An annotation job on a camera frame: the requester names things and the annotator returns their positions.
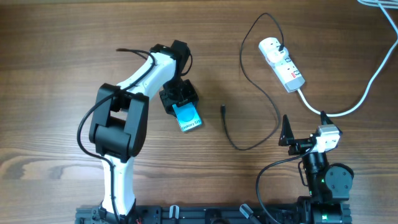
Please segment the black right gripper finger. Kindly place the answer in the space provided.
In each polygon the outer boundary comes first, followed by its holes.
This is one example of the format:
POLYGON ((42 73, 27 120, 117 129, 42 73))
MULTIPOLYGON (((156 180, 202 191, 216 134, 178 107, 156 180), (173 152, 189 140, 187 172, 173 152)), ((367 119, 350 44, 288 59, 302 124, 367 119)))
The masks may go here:
POLYGON ((282 117, 282 129, 279 138, 279 146, 290 146, 294 143, 294 134, 292 132, 288 116, 282 117))
POLYGON ((327 114, 324 111, 320 112, 320 119, 321 119, 321 124, 322 125, 333 124, 331 119, 327 116, 327 114))

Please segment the blue screen Galaxy smartphone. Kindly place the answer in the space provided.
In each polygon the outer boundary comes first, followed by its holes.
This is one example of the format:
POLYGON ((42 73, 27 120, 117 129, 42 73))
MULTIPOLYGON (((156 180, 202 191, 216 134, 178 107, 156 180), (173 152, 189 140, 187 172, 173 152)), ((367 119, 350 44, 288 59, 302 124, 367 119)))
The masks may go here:
POLYGON ((187 103, 180 107, 174 104, 172 108, 182 132, 191 131, 202 125, 202 120, 193 103, 187 103))

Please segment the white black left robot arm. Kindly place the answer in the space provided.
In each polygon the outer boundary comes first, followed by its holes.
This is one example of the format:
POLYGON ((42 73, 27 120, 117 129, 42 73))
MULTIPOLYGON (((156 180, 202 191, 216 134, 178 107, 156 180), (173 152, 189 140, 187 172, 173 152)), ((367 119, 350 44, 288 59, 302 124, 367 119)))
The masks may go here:
POLYGON ((89 140, 93 155, 102 161, 105 195, 93 209, 92 223, 142 223, 133 192, 134 159, 147 135, 149 103, 155 94, 167 114, 174 116, 182 132, 202 125, 197 112, 198 95, 184 69, 193 63, 187 43, 175 40, 170 47, 157 44, 150 50, 133 50, 145 63, 131 77, 103 84, 92 117, 89 140))

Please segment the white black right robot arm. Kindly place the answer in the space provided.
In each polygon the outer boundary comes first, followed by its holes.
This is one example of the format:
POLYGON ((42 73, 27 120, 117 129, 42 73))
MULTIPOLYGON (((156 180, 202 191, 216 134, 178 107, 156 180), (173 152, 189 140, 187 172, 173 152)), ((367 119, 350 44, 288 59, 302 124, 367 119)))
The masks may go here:
POLYGON ((342 164, 330 164, 327 153, 337 148, 343 132, 321 112, 321 125, 308 138, 296 139, 288 117, 282 119, 279 145, 288 146, 290 156, 299 156, 300 178, 310 195, 300 196, 296 202, 297 223, 353 222, 351 210, 345 202, 353 186, 353 170, 342 164))

